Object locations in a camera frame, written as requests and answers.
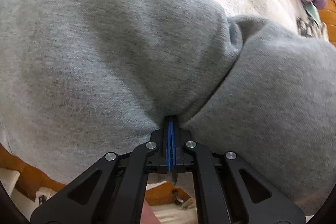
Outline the grey hooded sweatshirt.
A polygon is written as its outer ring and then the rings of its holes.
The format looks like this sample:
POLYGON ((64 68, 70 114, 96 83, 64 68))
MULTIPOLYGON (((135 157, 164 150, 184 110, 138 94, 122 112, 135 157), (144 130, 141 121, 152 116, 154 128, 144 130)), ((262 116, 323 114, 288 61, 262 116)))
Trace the grey hooded sweatshirt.
POLYGON ((1 0, 1 145, 69 183, 167 115, 306 214, 335 184, 335 47, 212 0, 1 0))

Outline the wooden headboard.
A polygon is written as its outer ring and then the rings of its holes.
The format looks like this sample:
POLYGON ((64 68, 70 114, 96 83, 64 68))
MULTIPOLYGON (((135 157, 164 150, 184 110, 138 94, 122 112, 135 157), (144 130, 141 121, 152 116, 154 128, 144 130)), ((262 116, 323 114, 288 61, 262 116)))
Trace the wooden headboard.
POLYGON ((334 0, 327 0, 324 9, 319 10, 319 16, 327 26, 329 42, 335 46, 336 42, 336 5, 334 0))

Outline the teal striped pillow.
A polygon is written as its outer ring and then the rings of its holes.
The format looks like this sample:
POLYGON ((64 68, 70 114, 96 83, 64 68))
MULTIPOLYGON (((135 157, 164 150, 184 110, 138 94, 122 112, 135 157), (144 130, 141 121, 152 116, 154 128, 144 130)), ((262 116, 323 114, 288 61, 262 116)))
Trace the teal striped pillow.
POLYGON ((303 2, 303 8, 305 9, 306 13, 319 25, 322 25, 321 18, 318 13, 318 9, 313 5, 312 2, 303 2))

